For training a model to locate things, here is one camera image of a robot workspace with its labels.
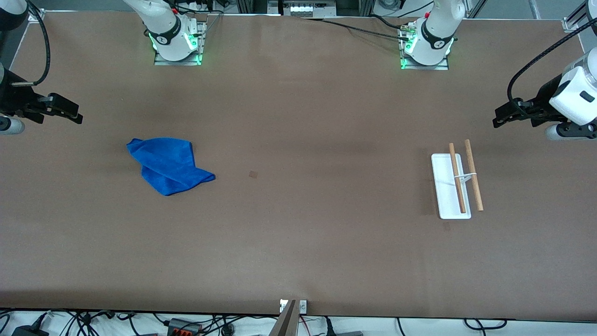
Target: crumpled blue towel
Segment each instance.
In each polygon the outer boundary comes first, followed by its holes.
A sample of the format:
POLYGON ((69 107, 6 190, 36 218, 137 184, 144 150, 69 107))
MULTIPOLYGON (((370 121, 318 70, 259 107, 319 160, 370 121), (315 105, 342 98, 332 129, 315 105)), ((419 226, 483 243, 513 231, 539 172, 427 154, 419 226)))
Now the crumpled blue towel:
POLYGON ((174 138, 133 139, 128 152, 141 164, 141 176, 160 194, 187 191, 216 176, 195 167, 191 143, 174 138))

